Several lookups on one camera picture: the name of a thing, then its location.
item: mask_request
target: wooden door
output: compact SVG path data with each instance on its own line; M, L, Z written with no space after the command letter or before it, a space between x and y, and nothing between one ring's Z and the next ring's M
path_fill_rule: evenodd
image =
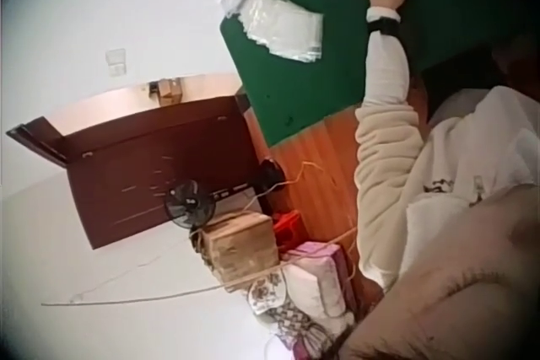
M67 167L66 138L45 117L20 124L6 134L49 162Z

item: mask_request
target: electric fan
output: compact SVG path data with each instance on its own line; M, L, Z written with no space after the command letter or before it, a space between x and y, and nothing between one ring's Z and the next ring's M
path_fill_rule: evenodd
M165 209L173 223L185 229L202 227L216 211L216 198L195 180L186 180L165 196Z

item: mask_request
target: person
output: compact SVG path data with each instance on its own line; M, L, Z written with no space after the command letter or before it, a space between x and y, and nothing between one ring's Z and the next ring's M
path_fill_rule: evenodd
M359 269L385 296L323 358L520 358L540 286L540 105L465 91L423 137L392 28L404 1L370 0L356 110Z

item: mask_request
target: green table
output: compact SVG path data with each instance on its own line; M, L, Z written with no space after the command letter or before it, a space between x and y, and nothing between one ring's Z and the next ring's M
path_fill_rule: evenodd
M295 62L248 40L237 18L221 33L269 146L364 96L368 0L290 0L323 13L322 59ZM419 71L525 29L518 0L407 0L402 19Z

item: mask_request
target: cardboard box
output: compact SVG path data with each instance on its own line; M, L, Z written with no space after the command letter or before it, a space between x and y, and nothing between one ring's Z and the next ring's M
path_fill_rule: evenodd
M202 229L202 241L215 276L223 283L264 271L279 263L272 219L259 212L232 212ZM227 288L249 287L253 281Z
M177 105L182 102L180 78L161 79L158 82L158 100L160 106Z

